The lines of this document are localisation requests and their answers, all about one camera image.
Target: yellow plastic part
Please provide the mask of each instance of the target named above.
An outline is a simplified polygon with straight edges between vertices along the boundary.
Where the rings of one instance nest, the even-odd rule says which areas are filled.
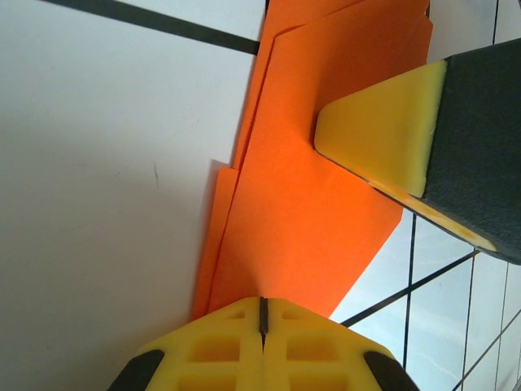
[[[315,148],[363,178],[421,197],[447,63],[424,65],[325,106]]]
[[[381,391],[363,354],[381,345],[285,300],[270,300],[265,389]]]
[[[263,391],[259,299],[248,298],[143,347],[165,355],[147,391]]]
[[[262,348],[259,298],[248,298],[140,350],[165,352],[147,391],[380,391],[363,354],[381,345],[285,300],[269,299]]]

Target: yellow foam block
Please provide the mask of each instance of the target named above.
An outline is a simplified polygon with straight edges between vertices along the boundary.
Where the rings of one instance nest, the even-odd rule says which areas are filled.
[[[328,104],[315,148],[364,179],[421,197],[446,68],[428,64]]]
[[[259,299],[248,298],[155,340],[140,350],[164,358],[147,391],[263,391]]]
[[[369,352],[403,372],[372,340],[289,301],[263,300],[237,301],[151,342],[110,390],[144,381],[146,391],[381,391]],[[153,353],[159,362],[135,361]]]
[[[285,300],[269,301],[266,390],[381,391],[364,353],[391,353],[346,327]]]

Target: square hole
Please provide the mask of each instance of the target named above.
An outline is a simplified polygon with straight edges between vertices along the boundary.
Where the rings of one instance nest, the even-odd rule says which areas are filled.
[[[179,391],[235,391],[236,378],[229,376],[183,376],[179,381]]]
[[[236,362],[239,360],[241,341],[237,336],[207,336],[195,343],[192,362]]]
[[[287,359],[294,361],[338,361],[339,355],[329,336],[298,335],[287,340]]]
[[[347,391],[348,382],[340,375],[297,375],[290,376],[290,391]]]

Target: tile grout line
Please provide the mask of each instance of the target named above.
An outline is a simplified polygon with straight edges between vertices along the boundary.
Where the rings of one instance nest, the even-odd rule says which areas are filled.
[[[478,364],[481,362],[481,360],[483,360],[483,358],[487,355],[487,353],[490,351],[490,349],[496,344],[496,342],[501,338],[501,336],[506,332],[506,330],[508,330],[508,327],[510,327],[510,325],[518,318],[518,316],[521,314],[521,310],[519,310],[515,315],[514,317],[512,318],[512,320],[510,320],[508,322],[508,324],[505,326],[505,328],[503,330],[501,330],[501,332],[499,333],[498,336],[496,336],[496,338],[494,338],[494,340],[492,341],[492,343],[488,346],[487,349],[485,349],[485,351],[478,357],[477,360],[475,360],[475,363],[472,365],[472,367],[466,372],[466,374],[463,376],[463,379],[461,379],[457,384],[456,386],[452,389],[452,391],[456,391],[458,389],[458,387],[460,385],[462,385],[462,382],[467,378],[469,377],[469,375],[472,373],[472,371],[478,366]]]
[[[401,289],[400,291],[396,292],[395,294],[379,301],[378,303],[372,305],[371,307],[363,310],[362,312],[359,312],[358,314],[352,316],[349,319],[344,320],[341,324],[345,327],[351,327],[353,324],[360,322],[361,320],[367,318],[368,316],[374,314],[375,312],[378,312],[382,310],[383,308],[387,307],[388,305],[394,303],[395,301],[401,299],[405,295],[407,295],[408,292],[415,291],[416,289],[422,287],[426,283],[430,283],[433,279],[437,279],[441,275],[444,275],[448,271],[451,271],[453,268],[460,266],[463,262],[468,261],[471,259],[474,255],[478,254],[479,251],[475,250],[472,253],[468,253],[466,256],[459,258],[458,260],[450,263],[449,265],[442,267],[441,269],[435,271],[431,275],[428,275],[427,277],[424,277],[420,279],[419,281],[413,283],[410,287]]]
[[[521,366],[521,345],[519,346],[518,381],[519,381],[519,367],[520,366]]]
[[[508,266],[509,266],[509,263],[506,264],[505,291],[503,292],[503,311],[501,312],[501,328],[500,328],[500,330],[503,330],[503,321],[505,320],[506,281],[508,280]],[[497,389],[497,374],[499,372],[499,357],[500,356],[501,356],[501,334],[499,335],[499,352],[497,353],[496,382],[494,384],[494,389]]]
[[[475,264],[475,256],[472,257],[471,283],[469,284],[469,307],[466,312],[465,349],[463,350],[463,369],[462,369],[462,391],[465,388],[465,382],[463,381],[463,376],[465,376],[466,350],[467,350],[468,342],[469,342],[469,325],[471,324],[472,283],[474,281],[474,264]]]
[[[90,15],[151,29],[210,45],[256,55],[260,43],[246,37],[212,29],[117,0],[39,0]]]
[[[497,16],[499,15],[499,0],[496,0],[496,16],[494,17],[494,34],[492,36],[492,44],[496,43]]]
[[[413,222],[411,224],[410,232],[410,253],[409,253],[409,282],[407,287],[410,288],[413,284],[413,267],[414,267],[414,242],[416,240],[416,213],[413,214]],[[405,310],[405,332],[404,332],[404,358],[403,368],[407,368],[407,351],[409,346],[409,321],[410,321],[410,301],[411,292],[407,293],[407,307]]]

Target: tiled wall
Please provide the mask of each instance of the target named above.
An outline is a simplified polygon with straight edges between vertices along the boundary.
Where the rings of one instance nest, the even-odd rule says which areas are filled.
[[[265,11],[128,3],[253,41]],[[431,60],[521,37],[517,0],[433,0],[431,18]],[[105,389],[186,321],[254,56],[39,0],[0,2],[0,48],[0,389]],[[520,279],[404,212],[333,319],[423,391],[510,391]]]

